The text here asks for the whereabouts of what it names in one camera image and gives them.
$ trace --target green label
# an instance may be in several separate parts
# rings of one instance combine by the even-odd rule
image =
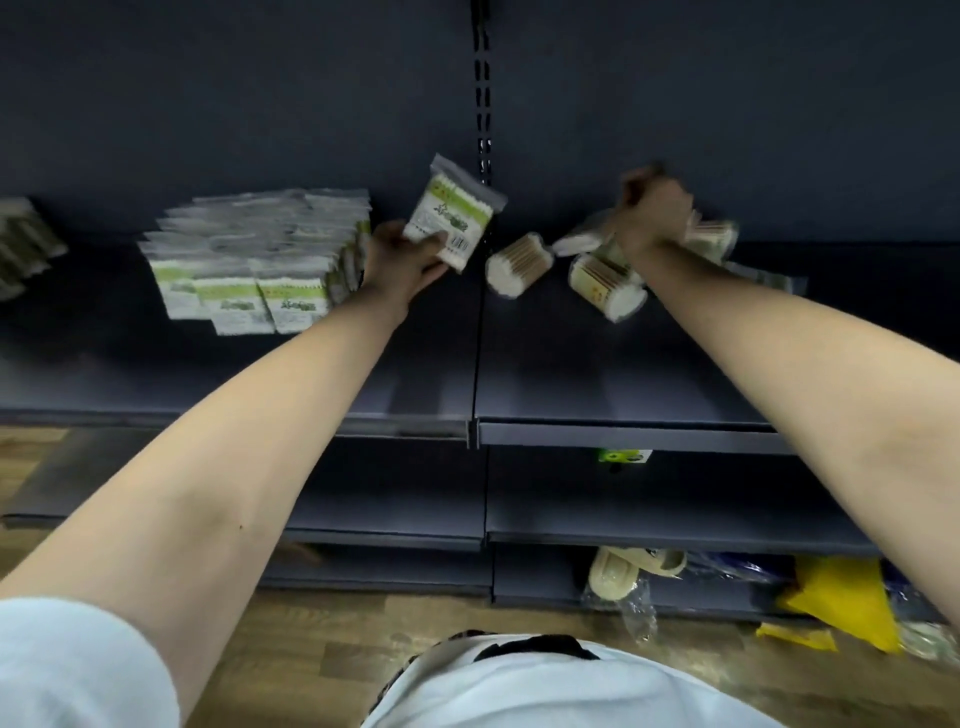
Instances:
[[[291,285],[289,283],[260,283],[263,298],[283,299],[325,299],[326,291],[321,285]]]
[[[182,268],[154,268],[154,278],[159,283],[172,283],[175,280],[189,279],[190,275]]]
[[[484,212],[482,209],[464,199],[460,194],[457,193],[455,189],[447,187],[445,184],[440,182],[440,180],[434,178],[430,181],[430,184],[427,185],[427,192],[433,195],[436,198],[439,198],[441,202],[446,203],[447,205],[454,207],[459,212],[465,214],[467,217],[472,217],[483,227],[487,226],[487,223],[490,222],[491,216]],[[460,228],[458,225],[453,227],[458,230],[465,230],[466,227]]]
[[[222,299],[242,299],[249,296],[259,296],[256,283],[224,283],[218,285],[200,285],[197,295],[203,301],[220,301]]]

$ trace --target sleeve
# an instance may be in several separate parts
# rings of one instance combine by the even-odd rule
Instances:
[[[177,728],[154,647],[117,616],[53,598],[0,600],[0,716],[20,728]]]

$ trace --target stack of packages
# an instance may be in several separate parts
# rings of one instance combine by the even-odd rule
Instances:
[[[24,280],[50,268],[47,261],[66,253],[25,197],[0,199],[0,303],[27,290]]]
[[[359,287],[370,209],[365,189],[195,198],[139,245],[170,319],[298,333]]]

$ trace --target hand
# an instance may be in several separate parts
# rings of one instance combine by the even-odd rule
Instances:
[[[403,237],[403,225],[403,220],[392,220],[376,226],[363,277],[363,289],[383,295],[396,311],[398,323],[406,318],[414,296],[447,270],[437,260],[446,233],[435,232],[419,243],[411,243]]]
[[[607,224],[628,258],[658,242],[679,243],[693,214],[693,195],[657,166],[643,167],[622,178],[623,193]]]

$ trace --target store shelf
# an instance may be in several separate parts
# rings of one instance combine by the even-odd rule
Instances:
[[[748,265],[809,278],[808,296],[960,358],[960,246],[743,244]],[[656,299],[614,325],[566,264],[516,301],[484,302],[474,412],[483,445],[786,454],[790,448]]]
[[[71,431],[9,501],[4,524],[56,525],[155,436],[125,427]],[[479,551],[484,488],[483,453],[462,443],[337,439],[307,480],[284,537]]]
[[[501,607],[582,609],[595,549],[574,546],[497,544],[493,553],[493,604]],[[710,578],[650,577],[650,598],[658,615],[742,621],[802,621],[811,619],[779,608],[780,588],[743,581]],[[945,622],[921,597],[898,604],[897,619]]]
[[[876,546],[797,457],[490,448],[492,541],[875,556]]]
[[[260,586],[490,596],[487,551],[321,546],[317,555],[317,560],[275,556]]]
[[[167,320],[139,252],[110,239],[58,259],[0,307],[0,421],[163,426],[282,344]],[[351,406],[340,433],[466,440],[480,285],[424,291]]]

